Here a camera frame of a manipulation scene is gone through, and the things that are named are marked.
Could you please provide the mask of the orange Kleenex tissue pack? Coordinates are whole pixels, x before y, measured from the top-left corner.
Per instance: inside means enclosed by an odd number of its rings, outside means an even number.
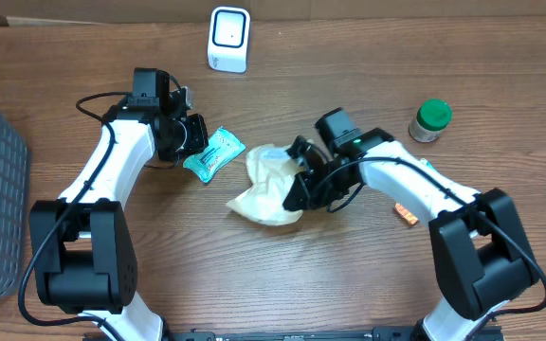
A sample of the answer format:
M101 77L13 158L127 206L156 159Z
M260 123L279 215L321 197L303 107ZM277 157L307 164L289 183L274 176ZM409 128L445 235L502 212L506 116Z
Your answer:
M408 225L414 226L419 223L418 218L407 210L404 206L399 203L394 205L394 212Z

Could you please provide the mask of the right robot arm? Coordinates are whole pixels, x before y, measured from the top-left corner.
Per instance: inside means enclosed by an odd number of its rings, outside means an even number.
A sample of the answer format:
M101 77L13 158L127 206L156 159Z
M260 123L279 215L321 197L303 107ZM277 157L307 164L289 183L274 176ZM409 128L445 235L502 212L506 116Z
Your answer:
M498 188L479 192L444 177L387 132L362 132L343 109L315 128L325 147L297 136L287 149L302 168L283 201L287 211L350 203L369 187L390 196L428 226L441 301L413 327L376 327L375 340L501 340L489 321L546 277L516 206Z

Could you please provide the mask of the teal wet wipes pack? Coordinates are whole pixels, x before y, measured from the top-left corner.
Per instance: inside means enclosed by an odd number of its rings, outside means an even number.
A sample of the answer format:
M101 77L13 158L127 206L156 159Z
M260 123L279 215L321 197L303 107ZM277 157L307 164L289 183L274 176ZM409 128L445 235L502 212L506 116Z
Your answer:
M232 132L219 127L209 138L209 145L198 154L189 156L183 168L192 171L203 183L209 183L217 171L246 149Z

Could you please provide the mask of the beige paper pouch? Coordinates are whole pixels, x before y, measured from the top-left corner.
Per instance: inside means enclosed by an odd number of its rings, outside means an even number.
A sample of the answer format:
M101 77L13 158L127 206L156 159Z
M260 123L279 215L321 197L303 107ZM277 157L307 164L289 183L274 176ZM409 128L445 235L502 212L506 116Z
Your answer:
M252 186L226 206L253 223L281 226L295 223L301 209L289 211L283 201L303 167L287 153L287 146L265 144L246 155L246 171Z

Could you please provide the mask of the green lid jar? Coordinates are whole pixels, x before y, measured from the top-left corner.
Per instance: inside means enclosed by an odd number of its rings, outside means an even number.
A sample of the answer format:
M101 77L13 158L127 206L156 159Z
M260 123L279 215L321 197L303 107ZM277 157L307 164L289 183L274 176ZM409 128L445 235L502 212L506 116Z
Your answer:
M409 124L409 135L418 142L429 143L437 139L452 119L452 109L443 100L428 99Z

